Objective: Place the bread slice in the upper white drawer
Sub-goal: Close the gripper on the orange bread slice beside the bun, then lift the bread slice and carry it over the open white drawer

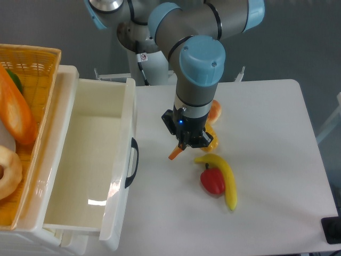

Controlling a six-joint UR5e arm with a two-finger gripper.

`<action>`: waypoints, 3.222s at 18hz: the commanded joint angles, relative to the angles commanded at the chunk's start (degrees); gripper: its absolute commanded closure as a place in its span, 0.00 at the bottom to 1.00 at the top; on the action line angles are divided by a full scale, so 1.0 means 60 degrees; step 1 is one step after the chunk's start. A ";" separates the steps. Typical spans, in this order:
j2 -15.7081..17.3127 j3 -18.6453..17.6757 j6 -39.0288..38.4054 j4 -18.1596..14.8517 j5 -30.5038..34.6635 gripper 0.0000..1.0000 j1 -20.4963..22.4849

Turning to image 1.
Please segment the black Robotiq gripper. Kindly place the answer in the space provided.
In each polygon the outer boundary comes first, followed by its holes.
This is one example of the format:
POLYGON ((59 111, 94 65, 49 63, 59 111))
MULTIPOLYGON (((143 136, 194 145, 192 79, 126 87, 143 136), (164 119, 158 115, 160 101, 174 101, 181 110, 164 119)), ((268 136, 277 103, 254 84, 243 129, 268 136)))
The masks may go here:
POLYGON ((166 110, 161 119, 170 134, 176 136, 180 150, 185 150, 187 147, 208 147, 211 143, 213 137, 205 129, 207 116, 187 117, 184 108, 174 107, 173 110, 166 110))

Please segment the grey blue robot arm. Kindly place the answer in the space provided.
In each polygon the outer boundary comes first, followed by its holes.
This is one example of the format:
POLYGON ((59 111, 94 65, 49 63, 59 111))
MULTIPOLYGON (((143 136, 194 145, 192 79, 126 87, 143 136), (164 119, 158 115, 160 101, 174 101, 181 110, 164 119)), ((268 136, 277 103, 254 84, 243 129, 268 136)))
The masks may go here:
POLYGON ((163 116, 178 147, 201 148, 212 142, 205 129, 223 75, 222 39, 258 26, 263 1, 200 1, 184 9, 175 1, 85 1, 99 29, 118 21, 117 38, 128 55, 137 85, 164 85, 176 75, 174 105, 163 116))

